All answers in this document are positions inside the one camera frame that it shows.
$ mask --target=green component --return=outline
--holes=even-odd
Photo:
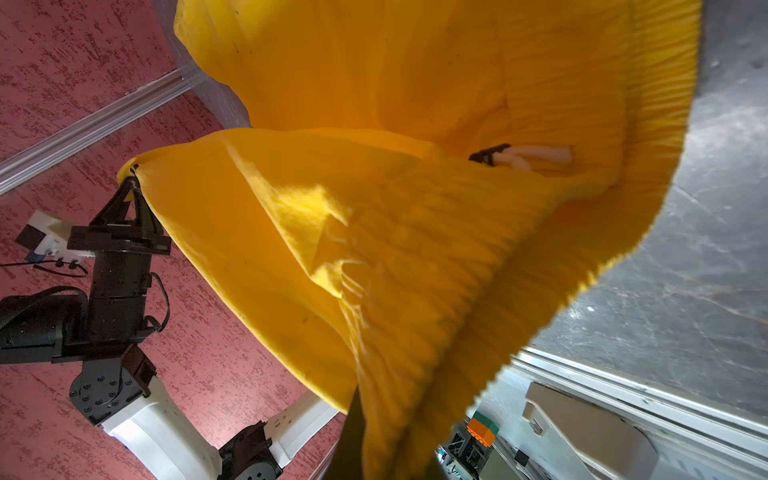
[[[487,416],[481,414],[480,412],[475,412],[472,418],[488,427],[488,430],[490,430],[494,435],[498,435],[498,426],[496,426],[496,424],[492,422],[491,419]]]

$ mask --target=metal frame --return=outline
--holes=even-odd
[[[766,419],[535,348],[512,357],[512,366],[539,382],[610,409],[641,429],[684,439],[735,460],[747,471],[768,472]]]
[[[0,194],[197,86],[200,75],[177,68],[0,163]]]

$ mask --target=cloth fold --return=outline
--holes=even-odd
[[[336,408],[368,480],[417,478],[509,356],[631,251],[677,165],[696,0],[181,0],[259,129],[131,160],[176,244]],[[532,170],[469,155],[568,146]],[[525,150],[517,150],[525,156]]]

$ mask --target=black cable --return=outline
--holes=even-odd
[[[61,273],[56,272],[54,270],[50,270],[48,268],[45,268],[44,266],[40,266],[41,263],[62,263],[62,266],[64,265],[72,265],[72,263],[63,263],[61,260],[40,260],[38,262],[17,262],[17,263],[0,263],[0,267],[5,268],[7,266],[25,266],[25,265],[32,265],[32,268],[35,268],[37,270],[42,270],[44,272],[53,273],[54,275],[59,276],[69,276],[70,278],[83,278],[84,276],[88,276],[88,271],[85,269],[84,266],[82,266],[80,263],[75,263],[75,268],[79,268],[83,271],[82,275],[72,275],[70,273]]]
[[[165,330],[165,327],[168,325],[168,320],[170,320],[170,300],[168,299],[168,294],[165,291],[165,287],[163,286],[163,280],[160,280],[160,276],[157,275],[155,272],[149,273],[154,279],[157,280],[157,283],[160,284],[160,290],[163,292],[163,296],[165,297],[165,306],[167,308],[167,311],[165,313],[165,319],[163,319],[162,323],[159,323],[152,315],[147,315],[145,319],[152,324],[154,327],[155,332],[162,332]]]
[[[51,270],[51,269],[45,268],[44,266],[39,266],[39,265],[34,265],[32,268],[34,268],[36,270],[42,270],[42,271],[48,272],[48,273],[53,273],[54,275],[68,276],[70,278],[83,278],[85,276],[88,276],[88,271],[85,269],[84,266],[82,266],[79,263],[76,263],[74,266],[75,266],[75,268],[79,268],[80,270],[83,270],[83,274],[82,275],[73,275],[71,273],[57,272],[55,270]]]

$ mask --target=black strap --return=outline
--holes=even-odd
[[[85,318],[85,315],[88,311],[88,295],[83,291],[77,288],[76,286],[53,286],[49,289],[43,290],[41,292],[36,293],[35,295],[23,297],[19,299],[18,302],[13,303],[12,306],[10,306],[7,309],[0,310],[0,329],[5,328],[6,325],[8,325],[10,322],[12,322],[16,317],[21,315],[23,312],[28,310],[30,307],[34,306],[37,302],[40,300],[43,300],[47,296],[51,296],[55,293],[59,292],[77,292],[78,297],[80,298],[80,315],[81,318]]]
[[[163,296],[165,297],[165,306],[167,308],[167,311],[165,313],[165,319],[162,323],[159,323],[152,315],[147,315],[144,317],[149,323],[152,324],[154,327],[155,332],[162,332],[165,330],[165,327],[168,325],[168,320],[170,320],[170,301],[168,300],[168,294],[165,291],[165,287],[163,286],[163,280],[160,280],[160,276],[157,275],[155,272],[149,272],[149,274],[157,280],[157,283],[160,285],[160,290],[163,292]]]
[[[362,480],[362,436],[365,432],[366,417],[362,413],[360,391],[356,389],[333,459],[321,480]],[[448,474],[435,455],[432,455],[422,480],[448,480]]]

